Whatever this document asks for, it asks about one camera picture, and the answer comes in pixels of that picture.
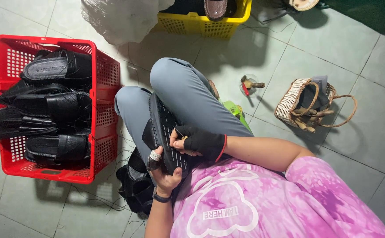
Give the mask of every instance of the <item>yellow plastic crate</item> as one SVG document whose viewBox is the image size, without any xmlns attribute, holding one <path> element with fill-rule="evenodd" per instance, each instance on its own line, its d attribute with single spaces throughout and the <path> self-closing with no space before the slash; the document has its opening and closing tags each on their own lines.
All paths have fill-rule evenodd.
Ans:
<svg viewBox="0 0 385 238">
<path fill-rule="evenodd" d="M 246 22 L 250 16 L 251 0 L 237 0 L 237 5 L 237 12 L 233 17 L 225 17 L 218 22 L 210 21 L 206 16 L 199 16 L 195 12 L 188 15 L 158 13 L 159 22 L 154 29 L 179 35 L 201 34 L 229 39 L 237 27 Z"/>
</svg>

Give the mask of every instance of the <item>white wicker basket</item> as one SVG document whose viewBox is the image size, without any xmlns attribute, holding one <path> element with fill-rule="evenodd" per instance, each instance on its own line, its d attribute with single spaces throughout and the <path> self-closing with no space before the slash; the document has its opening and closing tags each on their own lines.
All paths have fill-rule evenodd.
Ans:
<svg viewBox="0 0 385 238">
<path fill-rule="evenodd" d="M 310 107 L 305 112 L 303 112 L 301 114 L 296 114 L 294 112 L 294 109 L 296 108 L 296 106 L 298 104 L 298 101 L 300 99 L 300 94 L 303 91 L 303 89 L 307 85 L 310 85 L 310 84 L 316 86 L 316 95 L 315 95 L 315 97 L 313 99 L 313 102 L 312 102 Z M 313 106 L 313 104 L 315 103 L 315 101 L 317 99 L 318 90 L 319 90 L 318 89 L 318 85 L 316 83 L 312 83 L 311 82 L 311 78 L 299 78 L 299 79 L 296 79 L 291 84 L 291 87 L 286 92 L 285 96 L 283 96 L 283 98 L 280 101 L 280 103 L 277 105 L 277 107 L 276 107 L 276 109 L 274 111 L 274 115 L 279 120 L 284 121 L 284 122 L 288 123 L 289 125 L 291 125 L 293 127 L 298 127 L 298 125 L 295 123 L 295 119 L 297 117 L 299 117 L 299 116 L 304 115 L 306 112 L 308 112 L 311 109 L 311 107 Z M 322 121 L 323 117 L 320 117 L 316 122 L 307 122 L 308 126 L 310 126 L 310 127 L 317 127 L 317 126 L 322 126 L 322 127 L 339 127 L 339 126 L 342 126 L 343 124 L 349 122 L 349 120 L 351 120 L 351 118 L 354 116 L 354 113 L 356 112 L 356 109 L 357 109 L 357 100 L 353 96 L 351 96 L 351 95 L 338 96 L 336 94 L 336 90 L 330 84 L 327 84 L 326 95 L 327 95 L 327 97 L 329 99 L 329 103 L 328 103 L 328 106 L 323 111 L 329 110 L 329 107 L 332 104 L 332 101 L 334 99 L 341 98 L 341 97 L 350 97 L 350 98 L 352 98 L 354 100 L 354 110 L 353 110 L 353 112 L 347 118 L 347 120 L 345 120 L 344 122 L 342 122 L 342 123 L 340 123 L 338 125 L 322 125 L 321 121 Z"/>
</svg>

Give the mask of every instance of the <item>pink tie-dye shirt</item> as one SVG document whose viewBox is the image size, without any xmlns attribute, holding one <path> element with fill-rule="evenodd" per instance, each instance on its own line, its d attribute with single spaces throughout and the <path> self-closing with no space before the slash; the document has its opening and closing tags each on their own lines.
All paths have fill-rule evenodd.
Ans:
<svg viewBox="0 0 385 238">
<path fill-rule="evenodd" d="M 199 166 L 174 204 L 174 238 L 385 237 L 385 225 L 323 160 L 296 159 L 286 179 L 229 159 Z"/>
</svg>

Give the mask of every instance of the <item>hand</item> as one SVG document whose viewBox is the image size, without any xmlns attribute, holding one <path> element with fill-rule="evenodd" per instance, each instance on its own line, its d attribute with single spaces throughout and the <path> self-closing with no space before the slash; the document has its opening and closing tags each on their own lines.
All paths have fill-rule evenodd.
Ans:
<svg viewBox="0 0 385 238">
<path fill-rule="evenodd" d="M 181 135 L 188 138 L 179 140 Z M 181 154 L 202 155 L 217 162 L 225 149 L 226 135 L 214 134 L 196 127 L 177 126 L 170 135 L 169 145 L 178 149 Z"/>
<path fill-rule="evenodd" d="M 162 154 L 163 147 L 159 146 L 154 152 Z M 161 197 L 170 197 L 172 190 L 178 186 L 182 179 L 181 168 L 176 168 L 172 176 L 162 173 L 161 169 L 152 170 L 150 174 L 157 183 L 157 194 Z"/>
</svg>

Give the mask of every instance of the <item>black fingerless glove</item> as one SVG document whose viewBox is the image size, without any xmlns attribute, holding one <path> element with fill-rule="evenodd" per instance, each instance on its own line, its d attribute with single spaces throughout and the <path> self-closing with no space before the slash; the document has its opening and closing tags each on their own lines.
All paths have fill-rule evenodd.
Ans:
<svg viewBox="0 0 385 238">
<path fill-rule="evenodd" d="M 179 138 L 188 136 L 184 141 L 184 149 L 199 152 L 215 162 L 221 158 L 226 146 L 226 135 L 190 126 L 177 126 L 175 129 Z"/>
</svg>

